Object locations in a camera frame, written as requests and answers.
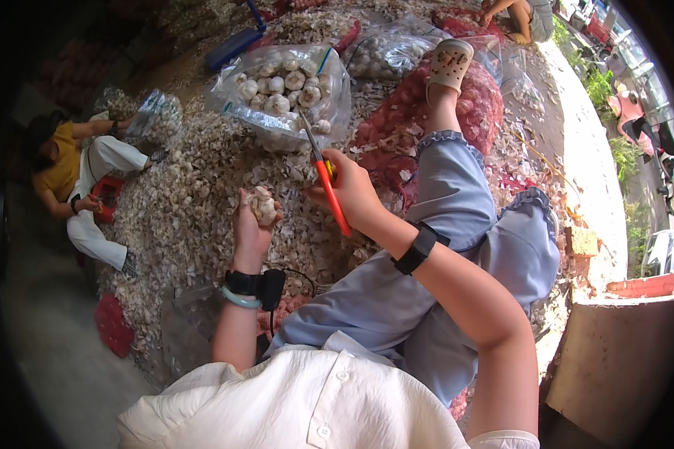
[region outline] orange scissors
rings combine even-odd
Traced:
[[[327,197],[327,202],[330,205],[330,211],[335,216],[335,221],[339,225],[342,234],[347,237],[352,237],[352,228],[347,224],[347,220],[344,218],[342,213],[342,208],[337,201],[337,196],[335,195],[334,190],[332,190],[332,167],[329,165],[329,161],[325,164],[325,160],[322,157],[317,142],[312,135],[312,125],[307,121],[305,113],[300,109],[300,117],[305,122],[305,131],[307,132],[307,139],[310,140],[310,145],[312,146],[312,154],[315,156],[315,168],[317,168],[317,174],[320,176],[320,181],[322,181],[322,187],[325,189],[325,197]]]

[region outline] light blue pants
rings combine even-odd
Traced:
[[[422,139],[418,203],[407,213],[500,281],[529,313],[556,279],[559,250],[549,200],[535,187],[497,217],[482,155],[457,131]],[[445,406],[474,378],[476,346],[382,250],[282,321],[266,355],[286,343],[322,347],[341,330],[427,386]]]

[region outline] hand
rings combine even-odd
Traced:
[[[240,204],[232,216],[232,228],[235,234],[235,254],[232,259],[232,269],[244,274],[260,274],[262,261],[267,256],[272,241],[272,229],[282,214],[277,213],[269,226],[259,226],[257,219],[244,203],[245,191],[240,189]],[[279,202],[274,202],[275,211],[279,210]]]
[[[117,123],[117,128],[122,131],[123,129],[127,129],[130,127],[130,124],[132,123],[132,119],[134,119],[135,116],[130,117],[129,119],[125,121],[120,121]]]
[[[489,25],[489,23],[492,22],[493,16],[494,16],[493,13],[488,13],[488,12],[485,13],[485,15],[482,16],[482,20],[479,21],[479,24],[482,25],[483,27],[486,27],[487,25]]]
[[[75,201],[75,210],[98,212],[102,207],[102,201],[94,201],[92,198],[85,197]]]
[[[327,148],[322,155],[329,159],[333,172],[339,175],[332,181],[332,189],[350,226],[364,232],[381,212],[387,212],[372,187],[367,170],[357,165],[338,149]],[[324,189],[314,185],[305,191],[306,196],[324,208],[329,208]]]

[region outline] red stool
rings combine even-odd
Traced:
[[[112,223],[113,214],[115,213],[115,206],[117,205],[117,198],[120,196],[120,189],[122,189],[124,181],[112,176],[103,176],[92,187],[92,194],[99,197],[103,202],[103,211],[95,212],[95,220],[100,223]]]
[[[95,309],[95,324],[100,339],[117,356],[125,358],[135,333],[122,320],[122,306],[114,294],[105,293]]]

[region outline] pink scooter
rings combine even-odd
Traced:
[[[634,91],[623,91],[607,99],[607,103],[619,117],[617,128],[619,132],[632,144],[640,147],[647,155],[645,162],[654,156],[654,146],[651,139],[644,132],[644,126],[649,127],[644,117],[639,95]]]

